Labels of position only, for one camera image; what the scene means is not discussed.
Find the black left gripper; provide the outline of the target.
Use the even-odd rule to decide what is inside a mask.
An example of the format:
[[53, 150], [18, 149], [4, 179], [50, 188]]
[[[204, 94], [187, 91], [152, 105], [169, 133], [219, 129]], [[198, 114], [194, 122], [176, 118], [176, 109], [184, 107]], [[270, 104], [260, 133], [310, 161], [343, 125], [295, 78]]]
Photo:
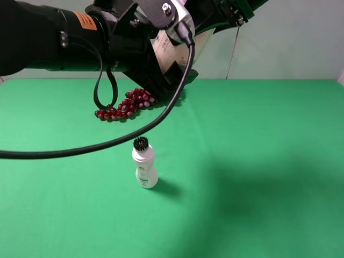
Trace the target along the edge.
[[167, 72], [161, 71], [151, 43], [157, 29], [137, 8], [134, 1], [93, 1], [85, 12], [102, 25], [106, 69], [124, 73], [163, 102], [175, 93], [186, 67], [174, 61]]

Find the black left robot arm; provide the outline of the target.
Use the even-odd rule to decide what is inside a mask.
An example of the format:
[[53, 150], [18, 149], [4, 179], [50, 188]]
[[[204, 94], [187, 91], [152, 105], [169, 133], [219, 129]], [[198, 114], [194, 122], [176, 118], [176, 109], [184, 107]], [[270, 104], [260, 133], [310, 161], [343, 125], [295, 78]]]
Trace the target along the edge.
[[179, 1], [94, 1], [74, 12], [21, 1], [1, 1], [1, 75], [23, 69], [122, 72], [162, 99], [179, 83], [191, 83], [193, 59], [162, 71], [151, 39], [164, 30], [174, 43], [189, 43], [195, 27]]

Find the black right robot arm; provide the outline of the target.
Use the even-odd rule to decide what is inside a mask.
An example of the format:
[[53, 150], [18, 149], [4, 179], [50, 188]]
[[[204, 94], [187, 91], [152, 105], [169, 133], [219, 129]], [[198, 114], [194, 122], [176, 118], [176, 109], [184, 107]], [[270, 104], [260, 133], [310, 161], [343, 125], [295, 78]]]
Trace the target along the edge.
[[240, 27], [254, 17], [267, 0], [189, 0], [185, 7], [192, 16], [196, 35]]

